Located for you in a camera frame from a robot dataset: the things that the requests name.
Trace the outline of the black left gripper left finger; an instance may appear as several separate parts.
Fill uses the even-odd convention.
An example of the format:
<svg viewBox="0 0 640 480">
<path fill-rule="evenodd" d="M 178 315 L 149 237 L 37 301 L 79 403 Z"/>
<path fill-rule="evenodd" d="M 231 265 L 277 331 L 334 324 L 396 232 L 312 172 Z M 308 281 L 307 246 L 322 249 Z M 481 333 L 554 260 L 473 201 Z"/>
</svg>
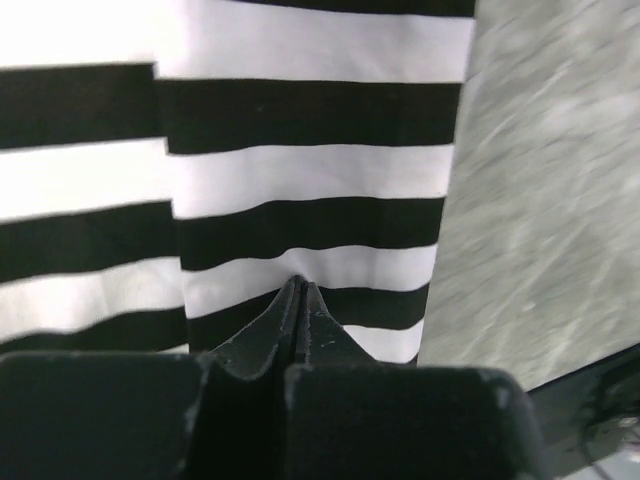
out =
<svg viewBox="0 0 640 480">
<path fill-rule="evenodd" d="M 303 284 L 198 354 L 26 352 L 1 359 L 5 479 L 269 479 L 276 392 Z"/>
</svg>

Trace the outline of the black white striped tank top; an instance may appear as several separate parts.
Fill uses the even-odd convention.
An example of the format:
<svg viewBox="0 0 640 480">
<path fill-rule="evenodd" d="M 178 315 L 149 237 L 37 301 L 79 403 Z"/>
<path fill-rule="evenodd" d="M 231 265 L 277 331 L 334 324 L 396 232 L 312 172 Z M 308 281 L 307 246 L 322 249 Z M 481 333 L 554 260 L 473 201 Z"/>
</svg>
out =
<svg viewBox="0 0 640 480">
<path fill-rule="evenodd" d="M 3 2 L 2 350 L 209 350 L 300 276 L 415 361 L 475 10 Z"/>
</svg>

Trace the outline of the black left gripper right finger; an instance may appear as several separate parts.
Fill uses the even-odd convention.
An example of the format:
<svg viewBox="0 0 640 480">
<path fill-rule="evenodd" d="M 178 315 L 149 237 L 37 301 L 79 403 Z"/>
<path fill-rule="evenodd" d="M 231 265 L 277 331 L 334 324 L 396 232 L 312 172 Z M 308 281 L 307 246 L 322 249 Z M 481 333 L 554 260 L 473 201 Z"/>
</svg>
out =
<svg viewBox="0 0 640 480">
<path fill-rule="evenodd" d="M 284 375 L 285 479 L 546 479 L 527 394 L 506 372 L 379 363 L 358 352 L 315 285 Z"/>
</svg>

